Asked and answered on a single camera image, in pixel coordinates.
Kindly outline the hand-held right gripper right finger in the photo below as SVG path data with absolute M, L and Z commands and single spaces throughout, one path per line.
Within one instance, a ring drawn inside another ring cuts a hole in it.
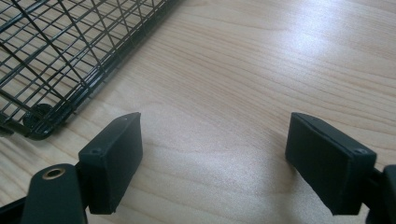
M 374 170 L 376 154 L 329 123 L 293 112 L 287 161 L 334 215 L 357 215 L 361 186 Z

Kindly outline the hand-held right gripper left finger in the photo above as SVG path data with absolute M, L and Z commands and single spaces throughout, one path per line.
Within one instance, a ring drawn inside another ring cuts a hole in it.
M 92 214 L 114 213 L 128 189 L 143 158 L 140 118 L 135 112 L 112 120 L 78 153 Z

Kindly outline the black wire basket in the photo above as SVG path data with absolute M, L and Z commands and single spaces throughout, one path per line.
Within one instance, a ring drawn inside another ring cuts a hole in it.
M 0 0 L 0 136 L 50 136 L 179 0 Z

